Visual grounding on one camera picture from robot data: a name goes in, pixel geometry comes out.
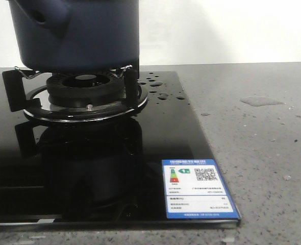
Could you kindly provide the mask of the dark blue pot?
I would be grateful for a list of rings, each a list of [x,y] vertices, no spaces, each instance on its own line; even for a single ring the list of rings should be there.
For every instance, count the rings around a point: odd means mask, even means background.
[[[22,63],[42,72],[112,69],[139,58],[138,1],[9,1]]]

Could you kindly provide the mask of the black pot support grate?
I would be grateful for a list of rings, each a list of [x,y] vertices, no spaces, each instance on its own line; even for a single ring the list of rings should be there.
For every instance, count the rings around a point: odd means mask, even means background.
[[[117,78],[123,78],[124,91],[119,100],[104,105],[88,104],[82,108],[62,107],[49,101],[49,93],[44,86],[26,93],[23,86],[24,79],[34,79],[40,75],[33,70],[14,70],[2,73],[10,110],[22,110],[30,120],[50,123],[88,123],[105,121],[125,115],[139,113],[147,104],[147,90],[138,83],[139,73],[131,65],[118,70],[99,70],[94,72],[109,72]],[[94,72],[80,72],[72,74],[91,74]]]

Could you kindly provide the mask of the black glass gas stove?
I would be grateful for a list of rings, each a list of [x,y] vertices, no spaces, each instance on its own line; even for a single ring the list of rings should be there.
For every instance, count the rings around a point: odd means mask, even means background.
[[[0,230],[240,224],[166,217],[162,160],[215,158],[175,72],[142,72],[140,85],[136,116],[50,126],[10,111],[0,74]]]

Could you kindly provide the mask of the black gas burner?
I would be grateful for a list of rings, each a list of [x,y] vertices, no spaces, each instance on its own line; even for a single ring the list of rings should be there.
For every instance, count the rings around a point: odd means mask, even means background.
[[[124,91],[123,78],[109,72],[91,74],[60,73],[46,80],[49,101],[57,106],[82,108],[119,100]]]

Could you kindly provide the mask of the blue energy label sticker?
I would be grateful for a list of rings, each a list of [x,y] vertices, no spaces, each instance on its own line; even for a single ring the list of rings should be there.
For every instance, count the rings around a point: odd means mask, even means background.
[[[162,173],[168,219],[240,220],[215,160],[165,159]]]

